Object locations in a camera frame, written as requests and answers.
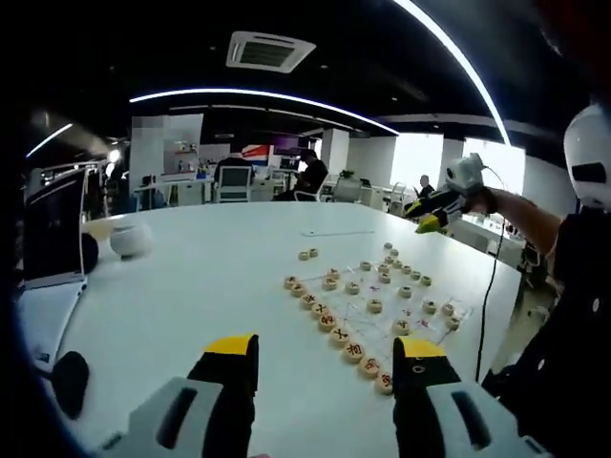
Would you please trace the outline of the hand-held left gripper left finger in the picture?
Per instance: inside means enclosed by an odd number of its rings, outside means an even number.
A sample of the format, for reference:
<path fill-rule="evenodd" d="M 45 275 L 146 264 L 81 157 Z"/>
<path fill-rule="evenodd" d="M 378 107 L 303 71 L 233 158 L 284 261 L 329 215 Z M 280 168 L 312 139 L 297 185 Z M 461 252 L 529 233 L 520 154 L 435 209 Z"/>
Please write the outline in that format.
<path fill-rule="evenodd" d="M 255 420 L 259 336 L 209 344 L 185 377 L 134 409 L 99 457 L 245 457 Z"/>

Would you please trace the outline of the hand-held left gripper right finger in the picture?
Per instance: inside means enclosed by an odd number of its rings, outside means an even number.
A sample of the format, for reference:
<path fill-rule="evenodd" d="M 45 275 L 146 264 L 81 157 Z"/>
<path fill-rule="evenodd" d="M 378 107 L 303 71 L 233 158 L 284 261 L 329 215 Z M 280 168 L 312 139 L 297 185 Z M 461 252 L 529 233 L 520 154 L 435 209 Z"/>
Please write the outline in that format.
<path fill-rule="evenodd" d="M 401 457 L 547 457 L 476 382 L 463 382 L 445 350 L 402 336 L 392 347 L 392 413 Z"/>

